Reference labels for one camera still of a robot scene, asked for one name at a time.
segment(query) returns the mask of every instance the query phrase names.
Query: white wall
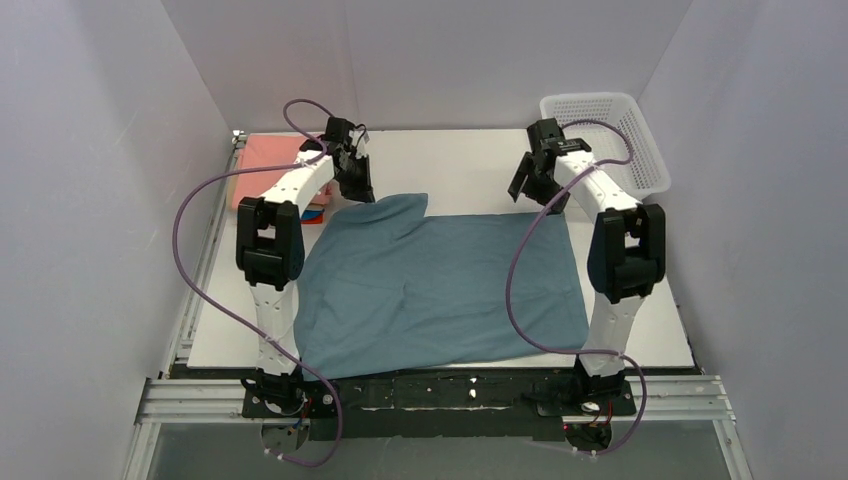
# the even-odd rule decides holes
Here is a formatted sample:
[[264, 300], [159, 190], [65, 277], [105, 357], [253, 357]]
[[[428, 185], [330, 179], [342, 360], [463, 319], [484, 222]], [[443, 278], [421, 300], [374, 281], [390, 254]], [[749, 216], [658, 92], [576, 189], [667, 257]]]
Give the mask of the white wall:
[[669, 277], [756, 478], [845, 478], [848, 3], [695, 0], [640, 98]]
[[163, 3], [230, 127], [269, 131], [294, 96], [372, 129], [523, 128], [545, 95], [638, 96], [691, 0]]
[[118, 478], [185, 292], [172, 217], [230, 135], [158, 0], [3, 2], [0, 26], [0, 477]]

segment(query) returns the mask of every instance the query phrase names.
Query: purple cable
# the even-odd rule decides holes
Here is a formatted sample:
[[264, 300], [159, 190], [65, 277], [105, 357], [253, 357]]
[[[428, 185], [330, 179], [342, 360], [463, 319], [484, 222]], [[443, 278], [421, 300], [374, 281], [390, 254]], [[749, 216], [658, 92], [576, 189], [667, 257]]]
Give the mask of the purple cable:
[[[309, 164], [315, 163], [316, 161], [318, 161], [318, 159], [322, 158], [324, 155], [327, 154], [327, 145], [323, 141], [316, 138], [311, 133], [309, 133], [309, 132], [301, 129], [297, 125], [295, 125], [294, 122], [292, 122], [291, 119], [289, 119], [289, 116], [288, 116], [289, 107], [291, 107], [292, 105], [298, 104], [298, 103], [307, 103], [309, 105], [313, 105], [315, 107], [318, 107], [321, 110], [323, 110], [324, 113], [326, 113], [327, 115], [330, 115], [330, 116], [333, 116], [333, 114], [330, 113], [329, 110], [324, 108], [323, 105], [321, 105], [321, 104], [319, 104], [315, 101], [305, 99], [305, 98], [294, 99], [294, 100], [286, 103], [286, 105], [283, 107], [283, 118], [286, 119], [286, 122], [295, 131], [297, 131], [301, 135], [303, 135], [306, 138], [312, 140], [313, 142], [317, 142], [319, 145], [321, 145], [321, 153], [319, 153], [315, 157], [306, 161], [305, 165], [309, 165]], [[191, 279], [191, 276], [189, 276], [188, 272], [186, 272], [185, 267], [183, 266], [183, 262], [182, 262], [182, 260], [180, 260], [179, 242], [178, 242], [179, 230], [180, 230], [180, 220], [182, 220], [183, 214], [185, 213], [185, 209], [188, 206], [189, 202], [191, 202], [191, 199], [194, 198], [195, 195], [197, 195], [204, 188], [208, 187], [209, 185], [211, 185], [215, 182], [218, 182], [220, 180], [223, 180], [225, 178], [232, 177], [232, 176], [235, 176], [235, 175], [242, 175], [242, 174], [245, 174], [245, 173], [259, 173], [259, 172], [273, 172], [273, 171], [279, 171], [279, 170], [290, 170], [290, 169], [293, 169], [293, 168], [300, 168], [302, 166], [303, 166], [303, 164], [287, 164], [287, 165], [276, 165], [276, 166], [272, 166], [272, 167], [245, 168], [245, 169], [242, 169], [242, 170], [232, 170], [232, 171], [222, 173], [220, 175], [216, 175], [212, 178], [205, 180], [203, 183], [196, 186], [194, 188], [194, 190], [192, 190], [191, 193], [189, 193], [186, 196], [185, 200], [183, 200], [183, 203], [180, 205], [180, 208], [177, 210], [177, 215], [174, 218], [174, 229], [171, 233], [171, 249], [173, 250], [174, 262], [177, 264], [177, 270], [180, 272], [180, 276], [183, 278], [183, 280], [186, 282], [186, 284], [189, 286], [189, 288], [191, 288], [194, 291], [194, 293], [196, 293], [203, 300], [206, 300], [213, 307], [215, 307], [218, 310], [222, 311], [223, 313], [227, 314], [227, 316], [229, 316], [233, 320], [235, 320], [238, 323], [249, 328], [253, 333], [259, 335], [263, 340], [268, 342], [269, 345], [274, 347], [275, 350], [280, 352], [280, 354], [282, 356], [284, 356], [284, 357], [288, 358], [289, 360], [291, 360], [292, 362], [296, 363], [297, 365], [299, 365], [301, 368], [303, 368], [307, 372], [311, 373], [312, 375], [315, 375], [315, 377], [318, 378], [318, 380], [320, 380], [321, 383], [323, 383], [324, 386], [326, 386], [328, 390], [330, 390], [330, 395], [333, 396], [333, 401], [336, 402], [336, 412], [337, 412], [337, 415], [338, 415], [339, 422], [338, 422], [338, 426], [336, 427], [336, 438], [333, 441], [333, 445], [330, 447], [330, 451], [327, 452], [327, 455], [325, 455], [323, 458], [316, 460], [316, 461], [303, 460], [303, 459], [296, 458], [296, 457], [290, 457], [290, 456], [285, 455], [283, 453], [279, 453], [278, 456], [277, 456], [277, 458], [279, 458], [280, 460], [288, 460], [292, 463], [295, 463], [297, 465], [301, 465], [301, 466], [304, 466], [304, 467], [320, 467], [321, 465], [327, 463], [327, 461], [333, 456], [333, 454], [336, 453], [336, 450], [339, 448], [339, 442], [341, 442], [341, 439], [342, 439], [342, 428], [343, 428], [343, 425], [344, 425], [344, 421], [342, 419], [341, 400], [339, 399], [339, 394], [336, 391], [336, 389], [333, 387], [333, 384], [330, 383], [330, 380], [328, 380], [326, 377], [324, 377], [323, 375], [318, 373], [317, 370], [315, 370], [314, 368], [310, 367], [309, 365], [301, 362], [300, 359], [296, 358], [294, 355], [287, 352], [286, 349], [284, 349], [276, 340], [271, 338], [271, 336], [268, 335], [267, 333], [265, 333], [262, 329], [253, 325], [249, 321], [242, 318], [239, 314], [237, 314], [237, 313], [233, 312], [232, 310], [228, 309], [227, 307], [221, 305], [220, 303], [215, 301], [215, 299], [213, 299], [212, 297], [207, 295], [206, 292], [204, 292], [194, 282], [194, 280]]]
[[614, 127], [614, 126], [612, 126], [612, 125], [610, 125], [606, 122], [602, 122], [602, 121], [599, 121], [599, 120], [577, 120], [577, 121], [574, 121], [574, 122], [566, 123], [565, 125], [562, 126], [562, 129], [565, 130], [566, 128], [568, 128], [570, 126], [578, 125], [578, 124], [585, 124], [585, 123], [591, 123], [591, 124], [594, 124], [594, 125], [601, 125], [603, 127], [606, 127], [608, 129], [612, 130], [619, 137], [621, 137], [621, 139], [624, 140], [624, 144], [627, 146], [627, 153], [628, 153], [627, 159], [626, 160], [605, 159], [605, 160], [599, 160], [599, 161], [595, 162], [594, 164], [590, 165], [585, 170], [583, 170], [582, 172], [577, 174], [573, 179], [571, 179], [571, 181], [568, 182], [568, 184], [566, 184], [564, 187], [562, 187], [562, 190], [560, 190], [556, 195], [554, 195], [554, 198], [552, 198], [547, 203], [547, 205], [545, 205], [545, 207], [542, 209], [542, 211], [539, 212], [538, 215], [536, 215], [536, 218], [533, 219], [533, 223], [530, 224], [530, 228], [527, 229], [527, 233], [525, 233], [524, 237], [521, 239], [521, 243], [518, 244], [518, 249], [515, 251], [515, 256], [512, 257], [512, 263], [510, 263], [510, 265], [509, 265], [509, 274], [506, 277], [506, 313], [509, 316], [509, 321], [510, 321], [510, 323], [512, 323], [512, 328], [515, 329], [515, 332], [518, 333], [518, 335], [521, 338], [523, 338], [524, 341], [526, 341], [530, 345], [533, 345], [534, 347], [538, 348], [539, 350], [542, 350], [543, 352], [559, 353], [559, 354], [562, 354], [562, 355], [611, 355], [611, 356], [614, 356], [614, 357], [619, 357], [622, 360], [633, 365], [633, 369], [636, 370], [636, 374], [639, 376], [639, 383], [642, 384], [642, 402], [639, 405], [639, 411], [636, 413], [636, 419], [633, 421], [633, 425], [631, 425], [630, 428], [627, 430], [627, 432], [624, 434], [624, 436], [621, 437], [621, 440], [619, 440], [615, 445], [613, 445], [610, 448], [607, 448], [606, 450], [601, 450], [600, 452], [596, 452], [597, 455], [605, 455], [605, 454], [608, 454], [608, 453], [612, 453], [612, 452], [618, 450], [619, 448], [621, 448], [621, 446], [624, 445], [627, 442], [627, 440], [630, 439], [630, 437], [633, 435], [633, 432], [636, 431], [636, 428], [639, 426], [639, 423], [642, 422], [642, 417], [645, 415], [645, 407], [647, 407], [647, 405], [648, 405], [648, 383], [647, 383], [647, 380], [645, 379], [645, 374], [642, 372], [642, 368], [639, 366], [639, 364], [636, 363], [635, 360], [633, 360], [629, 356], [625, 355], [623, 352], [617, 352], [615, 350], [606, 350], [606, 349], [587, 349], [587, 350], [584, 350], [584, 349], [561, 349], [561, 348], [552, 348], [552, 347], [542, 345], [541, 343], [539, 343], [539, 342], [533, 340], [532, 338], [530, 338], [529, 336], [527, 336], [527, 334], [524, 332], [524, 330], [522, 330], [521, 327], [518, 325], [518, 322], [515, 320], [515, 314], [512, 311], [512, 279], [513, 279], [513, 276], [515, 275], [515, 267], [518, 265], [518, 259], [519, 259], [519, 257], [521, 257], [521, 252], [524, 250], [524, 247], [527, 246], [527, 242], [530, 240], [530, 236], [533, 235], [533, 232], [536, 230], [536, 227], [538, 227], [539, 224], [542, 222], [542, 219], [545, 218], [545, 216], [548, 214], [548, 212], [550, 212], [551, 208], [553, 208], [553, 206], [556, 205], [556, 203], [563, 196], [565, 196], [565, 194], [568, 193], [568, 191], [571, 190], [571, 188], [574, 187], [574, 185], [577, 185], [577, 183], [580, 180], [583, 180], [584, 177], [586, 177], [587, 175], [589, 175], [590, 173], [595, 171], [596, 168], [601, 167], [603, 165], [627, 165], [628, 163], [633, 161], [633, 145], [630, 143], [630, 140], [624, 135], [624, 133], [621, 130], [619, 130], [618, 128], [616, 128], [616, 127]]

